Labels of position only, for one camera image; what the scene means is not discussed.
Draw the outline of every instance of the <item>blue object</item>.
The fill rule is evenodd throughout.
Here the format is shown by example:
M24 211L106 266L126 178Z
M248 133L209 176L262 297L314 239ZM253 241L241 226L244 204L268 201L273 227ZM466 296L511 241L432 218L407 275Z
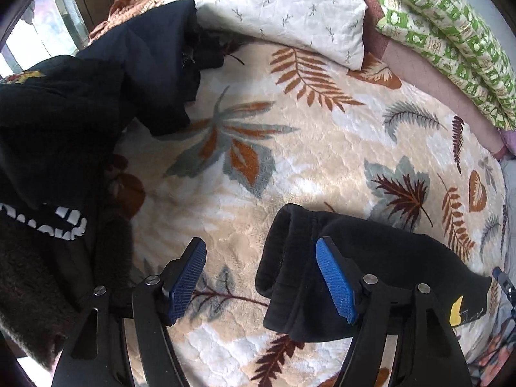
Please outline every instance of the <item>blue object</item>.
M187 258L176 283L170 290L168 317L172 321L172 324L174 324L178 318L185 315L186 308L192 298L192 292L206 264L206 243L201 239L199 240L200 241Z
M355 309L354 292L322 238L315 245L315 256L337 312L341 317L345 317L349 324L355 323L358 314Z

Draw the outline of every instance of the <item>green cushion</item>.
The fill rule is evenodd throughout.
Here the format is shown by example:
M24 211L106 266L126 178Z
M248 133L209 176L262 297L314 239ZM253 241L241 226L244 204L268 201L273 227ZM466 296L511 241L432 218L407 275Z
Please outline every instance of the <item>green cushion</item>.
M493 96L490 87L466 61L455 43L433 24L442 17L440 12L431 12L430 21L402 0L378 1L385 15L377 24L379 32L424 56L462 90L496 127L510 130L516 128L513 110L512 115L507 114ZM426 5L428 0L419 1Z
M512 121L515 119L515 74L491 29L466 0L402 0L431 19L453 42L490 88Z

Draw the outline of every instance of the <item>metal screw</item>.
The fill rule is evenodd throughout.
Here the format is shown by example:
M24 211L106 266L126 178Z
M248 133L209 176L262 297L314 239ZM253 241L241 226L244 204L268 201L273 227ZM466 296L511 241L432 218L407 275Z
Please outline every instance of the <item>metal screw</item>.
M101 295L104 295L107 292L107 289L104 285L100 285L97 288L94 289L94 294L97 297L100 297Z
M364 282L367 285L375 285L378 282L378 278L376 278L376 276L368 273L367 275L364 275Z
M423 294L430 293L430 287L427 284L419 284L417 286L417 289L419 290L420 293L423 293Z
M158 275L148 276L147 279L145 280L145 283L147 285L151 285L151 286L159 284L159 276Z

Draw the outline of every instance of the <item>beige blanket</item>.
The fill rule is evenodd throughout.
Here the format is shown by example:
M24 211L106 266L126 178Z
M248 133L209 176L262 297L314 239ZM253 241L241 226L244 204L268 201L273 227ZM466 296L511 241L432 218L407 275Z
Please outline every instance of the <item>beige blanket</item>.
M428 234L479 274L503 267L500 167L447 107L370 56L362 72L268 43L235 56L245 65L226 58L202 73L190 129L157 140L134 122L117 148L128 159L119 197L139 208L135 282L159 273L192 237L207 244L193 301L170 329L192 385L317 386L339 371L350 340L300 344L262 327L267 300L254 276L286 203ZM138 179L141 207L141 191L128 189ZM493 284L486 316L456 328L468 360L485 347L499 298ZM390 337L378 386L394 346Z

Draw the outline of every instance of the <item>white cloth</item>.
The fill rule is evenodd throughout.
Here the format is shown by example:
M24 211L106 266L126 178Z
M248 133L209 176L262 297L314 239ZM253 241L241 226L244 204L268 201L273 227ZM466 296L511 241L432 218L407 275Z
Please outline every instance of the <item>white cloth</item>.
M195 0L199 24L320 53L350 69L364 59L364 0Z

